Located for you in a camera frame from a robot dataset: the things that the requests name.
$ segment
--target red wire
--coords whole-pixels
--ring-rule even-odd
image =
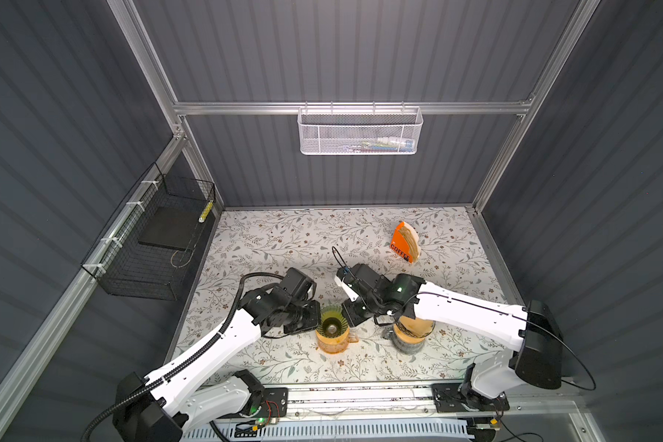
[[[280,419],[280,407],[278,407],[278,403],[273,401],[265,401],[265,402],[268,403],[268,409],[270,408],[270,402],[272,402],[275,405],[275,408],[278,410],[278,419]]]
[[[267,424],[270,423],[270,419],[271,419],[272,416],[273,416],[273,407],[270,406],[270,402],[269,402],[269,401],[265,401],[265,403],[268,405],[268,420],[265,422],[265,425],[267,425]]]

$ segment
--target wire basket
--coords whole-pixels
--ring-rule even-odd
[[[305,155],[412,155],[423,119],[420,108],[378,113],[310,113],[300,108],[297,122]]]
[[[111,295],[170,301],[186,296],[198,270],[198,262],[193,261],[201,259],[192,258],[214,214],[194,223],[184,250],[146,245],[139,238],[160,207],[202,214],[212,207],[214,195],[212,182],[160,173],[139,201],[126,203],[129,213],[122,226],[108,238],[99,236],[87,257],[101,242],[106,242],[105,251],[96,262],[84,259],[83,269]]]

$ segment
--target white cable tray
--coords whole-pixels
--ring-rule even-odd
[[[376,112],[367,105],[356,110],[330,106],[326,112],[300,108],[297,123],[305,155],[412,155],[423,119],[420,108]]]
[[[264,427],[256,436],[234,436],[235,423],[217,423],[221,432],[231,441],[323,441],[351,439],[442,437],[445,440],[474,439],[467,432],[463,420],[428,417],[423,419],[350,420],[350,421],[282,421]],[[211,427],[192,430],[183,441],[219,442]]]

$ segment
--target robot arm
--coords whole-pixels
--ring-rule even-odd
[[[504,305],[462,295],[422,278],[399,274],[393,281],[365,264],[340,268],[334,278],[349,299],[343,304],[352,326],[376,315],[434,320],[482,334],[504,345],[495,357],[468,367],[460,393],[473,408],[493,406],[505,390],[521,384],[561,385],[561,338],[548,307]]]
[[[176,359],[150,371],[144,379],[132,373],[121,381],[116,403],[143,385],[162,380],[149,394],[113,413],[113,424],[125,442],[178,441],[183,433],[208,421],[241,411],[250,415],[259,408],[264,388],[247,371],[239,371],[212,387],[197,388],[271,328],[282,326],[285,334],[297,334],[319,325],[319,302],[309,297],[310,291],[314,296],[314,281],[294,268],[279,278],[281,281],[276,284],[248,291],[228,328],[199,357],[195,355],[219,335],[222,324]],[[186,365],[191,358],[195,359]],[[186,366],[181,371],[166,378],[183,364]]]

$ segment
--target orange box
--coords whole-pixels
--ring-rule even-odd
[[[401,258],[412,264],[420,256],[419,237],[412,225],[405,221],[398,224],[390,241],[390,248]]]

